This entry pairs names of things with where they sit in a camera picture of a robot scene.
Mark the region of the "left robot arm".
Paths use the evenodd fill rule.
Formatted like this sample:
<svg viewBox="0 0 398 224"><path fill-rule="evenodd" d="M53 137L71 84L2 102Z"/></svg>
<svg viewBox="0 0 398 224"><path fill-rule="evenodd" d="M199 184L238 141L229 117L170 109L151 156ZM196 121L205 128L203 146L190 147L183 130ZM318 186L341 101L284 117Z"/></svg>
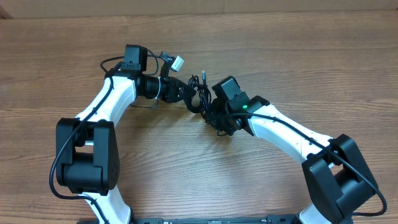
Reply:
<svg viewBox="0 0 398 224"><path fill-rule="evenodd" d="M64 200L85 200L96 223L133 223L132 209L117 187L120 172L116 126L138 96L176 103L193 95L184 82L169 76L184 60L165 52L155 55L140 45L127 45L116 65L105 69L104 85L90 105L56 125L56 155L49 187Z"/></svg>

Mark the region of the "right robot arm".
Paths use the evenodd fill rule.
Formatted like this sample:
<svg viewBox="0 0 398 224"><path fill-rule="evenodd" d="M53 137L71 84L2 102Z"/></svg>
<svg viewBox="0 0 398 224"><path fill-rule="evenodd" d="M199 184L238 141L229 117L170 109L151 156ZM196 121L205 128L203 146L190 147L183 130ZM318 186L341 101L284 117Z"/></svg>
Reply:
<svg viewBox="0 0 398 224"><path fill-rule="evenodd" d="M356 142L333 138L283 115L268 100L249 98L229 76L213 86L216 98L204 114L217 131L238 130L269 141L302 166L311 204L297 223L350 223L357 209L376 195L378 186Z"/></svg>

